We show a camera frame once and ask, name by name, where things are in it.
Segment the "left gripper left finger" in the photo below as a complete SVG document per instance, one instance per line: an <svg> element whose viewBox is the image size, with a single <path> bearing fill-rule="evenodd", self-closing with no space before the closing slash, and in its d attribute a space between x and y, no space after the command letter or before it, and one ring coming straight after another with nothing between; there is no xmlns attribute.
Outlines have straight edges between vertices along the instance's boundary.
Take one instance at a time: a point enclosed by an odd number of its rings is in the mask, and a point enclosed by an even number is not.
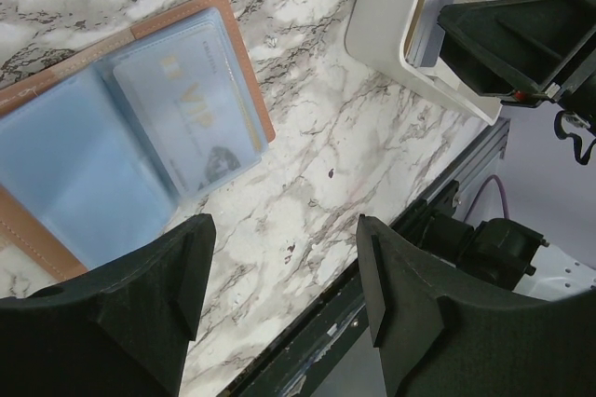
<svg viewBox="0 0 596 397"><path fill-rule="evenodd" d="M2 395L178 395L215 241L211 215L195 215L81 276L2 299Z"/></svg>

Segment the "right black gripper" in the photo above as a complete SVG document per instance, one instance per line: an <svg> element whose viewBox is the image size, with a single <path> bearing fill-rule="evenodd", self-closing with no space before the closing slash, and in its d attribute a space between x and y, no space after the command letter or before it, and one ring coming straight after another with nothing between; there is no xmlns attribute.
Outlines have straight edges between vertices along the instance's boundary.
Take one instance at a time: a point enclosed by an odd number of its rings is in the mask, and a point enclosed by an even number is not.
<svg viewBox="0 0 596 397"><path fill-rule="evenodd" d="M583 149L564 124L595 136L595 0L453 4L438 25L445 32L440 57L469 88L508 96L500 100L507 107L557 104L555 136L572 141L579 165L589 164L595 139Z"/></svg>

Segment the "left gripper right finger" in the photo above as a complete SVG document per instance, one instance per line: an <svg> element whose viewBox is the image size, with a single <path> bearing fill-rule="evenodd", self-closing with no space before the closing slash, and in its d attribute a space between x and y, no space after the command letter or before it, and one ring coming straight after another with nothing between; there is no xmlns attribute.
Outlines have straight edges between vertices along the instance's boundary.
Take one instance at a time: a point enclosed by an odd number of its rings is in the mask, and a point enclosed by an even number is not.
<svg viewBox="0 0 596 397"><path fill-rule="evenodd" d="M554 301L450 267L379 219L357 227L373 345L390 396L591 396L595 292Z"/></svg>

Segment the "silver grey credit card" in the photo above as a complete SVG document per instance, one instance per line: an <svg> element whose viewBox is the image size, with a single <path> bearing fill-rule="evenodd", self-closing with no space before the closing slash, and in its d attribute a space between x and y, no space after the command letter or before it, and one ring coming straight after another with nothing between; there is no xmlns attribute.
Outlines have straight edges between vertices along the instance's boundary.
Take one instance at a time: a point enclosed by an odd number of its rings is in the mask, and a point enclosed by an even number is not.
<svg viewBox="0 0 596 397"><path fill-rule="evenodd" d="M454 0L419 0L406 37L405 57L413 67L436 64L445 32L438 25L440 11Z"/></svg>

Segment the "tan leather card holder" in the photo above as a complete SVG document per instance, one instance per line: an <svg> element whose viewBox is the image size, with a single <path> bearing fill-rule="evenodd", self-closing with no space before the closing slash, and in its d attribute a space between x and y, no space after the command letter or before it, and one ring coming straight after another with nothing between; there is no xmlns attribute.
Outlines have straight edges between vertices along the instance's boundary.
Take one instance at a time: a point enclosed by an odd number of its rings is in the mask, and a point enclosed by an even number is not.
<svg viewBox="0 0 596 397"><path fill-rule="evenodd" d="M182 198L111 72L123 52L207 23L263 133L262 159L276 134L230 0L187 1L2 90L1 233L56 280L156 239L181 206L246 171Z"/></svg>

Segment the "grey VIP card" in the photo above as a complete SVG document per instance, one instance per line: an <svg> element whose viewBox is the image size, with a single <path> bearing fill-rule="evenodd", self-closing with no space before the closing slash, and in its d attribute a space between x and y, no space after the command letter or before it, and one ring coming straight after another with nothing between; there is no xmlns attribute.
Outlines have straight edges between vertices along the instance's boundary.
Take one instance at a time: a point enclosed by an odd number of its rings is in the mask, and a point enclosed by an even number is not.
<svg viewBox="0 0 596 397"><path fill-rule="evenodd" d="M222 33L185 29L111 60L111 72L178 194L193 198L257 164L252 121Z"/></svg>

